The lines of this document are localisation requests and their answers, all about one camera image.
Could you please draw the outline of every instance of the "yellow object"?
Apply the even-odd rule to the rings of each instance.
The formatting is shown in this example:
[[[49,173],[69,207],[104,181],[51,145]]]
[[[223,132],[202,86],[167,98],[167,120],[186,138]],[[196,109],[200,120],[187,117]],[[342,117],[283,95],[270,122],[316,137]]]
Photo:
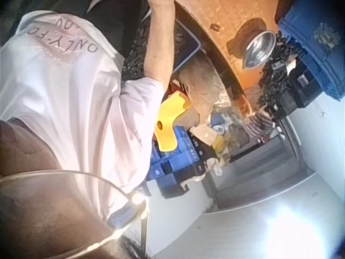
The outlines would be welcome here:
[[[173,129],[174,121],[190,106],[188,97],[179,91],[173,93],[161,104],[155,126],[155,136],[160,151],[169,152],[177,148],[177,139]]]

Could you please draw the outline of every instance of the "white wall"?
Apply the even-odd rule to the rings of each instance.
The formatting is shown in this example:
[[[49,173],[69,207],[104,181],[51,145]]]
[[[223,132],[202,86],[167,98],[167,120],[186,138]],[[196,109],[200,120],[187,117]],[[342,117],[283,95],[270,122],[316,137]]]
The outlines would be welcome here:
[[[180,238],[158,254],[158,259],[258,259],[267,256],[266,244],[270,222],[281,208],[288,208],[315,228],[316,234],[295,242],[296,239],[279,232],[286,240],[288,251],[296,246],[305,248],[319,236],[325,258],[333,253],[344,234],[344,207],[342,201],[318,175],[314,174],[300,185],[269,200],[228,212],[203,214]],[[288,232],[301,236],[302,228]],[[279,249],[282,257],[286,251]]]
[[[309,106],[290,116],[302,142],[307,164],[342,199],[345,181],[344,105],[344,99],[338,102],[323,93]]]
[[[155,255],[170,245],[212,206],[213,201],[201,182],[191,182],[188,186],[190,190],[183,196],[165,200],[156,181],[148,182],[152,194],[147,237],[149,254]],[[139,241],[140,222],[131,226],[126,234]]]

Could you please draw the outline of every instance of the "hand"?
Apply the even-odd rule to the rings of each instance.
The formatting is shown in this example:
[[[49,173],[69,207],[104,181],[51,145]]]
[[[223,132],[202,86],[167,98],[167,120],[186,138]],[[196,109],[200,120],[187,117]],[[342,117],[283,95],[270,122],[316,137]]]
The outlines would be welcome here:
[[[148,0],[151,8],[158,6],[174,6],[174,0]]]

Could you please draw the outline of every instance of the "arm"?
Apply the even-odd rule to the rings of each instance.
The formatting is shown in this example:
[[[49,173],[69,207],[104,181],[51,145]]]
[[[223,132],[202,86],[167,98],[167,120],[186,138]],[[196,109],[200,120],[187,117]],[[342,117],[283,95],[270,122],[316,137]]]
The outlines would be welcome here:
[[[175,4],[173,0],[149,0],[152,14],[145,76],[161,82],[166,90],[174,65]]]

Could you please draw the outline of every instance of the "orange wall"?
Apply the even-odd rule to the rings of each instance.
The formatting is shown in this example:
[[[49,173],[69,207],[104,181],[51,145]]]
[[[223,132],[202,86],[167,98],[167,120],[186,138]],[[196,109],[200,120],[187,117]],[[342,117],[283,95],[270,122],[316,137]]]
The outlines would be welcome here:
[[[176,0],[219,48],[243,89],[257,84],[262,69],[243,70],[240,42],[255,28],[277,32],[278,0]],[[211,24],[220,31],[210,29]]]

